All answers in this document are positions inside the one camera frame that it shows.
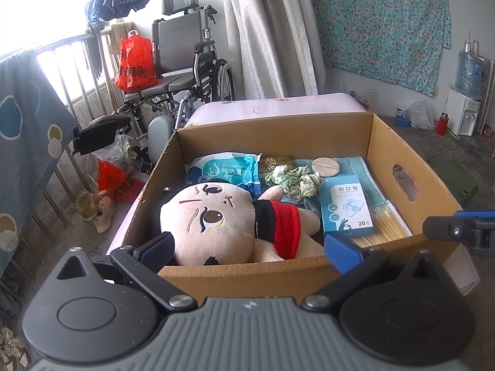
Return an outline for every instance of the pack of wet wipes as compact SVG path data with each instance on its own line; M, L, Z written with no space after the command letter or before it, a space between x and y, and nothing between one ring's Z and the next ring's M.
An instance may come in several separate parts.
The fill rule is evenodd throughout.
M258 176L260 155L223 152L194 159L186 165L186 185L228 182L256 197L261 193Z
M325 233L345 237L372 233L373 223L357 175L342 174L325 177L320 191L320 201Z

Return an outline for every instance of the green mat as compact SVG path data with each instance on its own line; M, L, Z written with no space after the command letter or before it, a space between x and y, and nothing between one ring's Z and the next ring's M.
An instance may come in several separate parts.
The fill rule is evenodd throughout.
M426 161L442 179L460 206L466 206L478 192L478 186L467 178L465 172L451 162L438 156L431 156Z

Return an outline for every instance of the yellow towel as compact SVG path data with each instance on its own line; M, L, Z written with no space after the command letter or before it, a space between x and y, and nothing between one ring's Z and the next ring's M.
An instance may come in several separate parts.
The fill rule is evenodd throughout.
M119 22L112 25L110 31L110 49L108 51L112 54L120 55L120 39L127 39L127 33L136 29L134 22Z

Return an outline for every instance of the plush doll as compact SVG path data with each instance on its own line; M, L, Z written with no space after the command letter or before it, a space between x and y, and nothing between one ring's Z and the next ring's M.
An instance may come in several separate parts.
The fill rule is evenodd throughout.
M179 265L227 265L323 255L310 236L320 218L279 202L281 186L258 200L233 184L209 182L187 187L162 206L162 232L175 240Z

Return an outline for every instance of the ribbed gray surface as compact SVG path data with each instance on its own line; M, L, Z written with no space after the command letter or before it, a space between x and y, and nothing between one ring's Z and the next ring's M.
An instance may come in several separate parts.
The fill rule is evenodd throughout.
M459 361L411 368L358 350L336 321L292 299L209 298L192 313L172 315L152 343L128 358L84 370L156 371L467 371ZM32 369L69 369L47 360Z

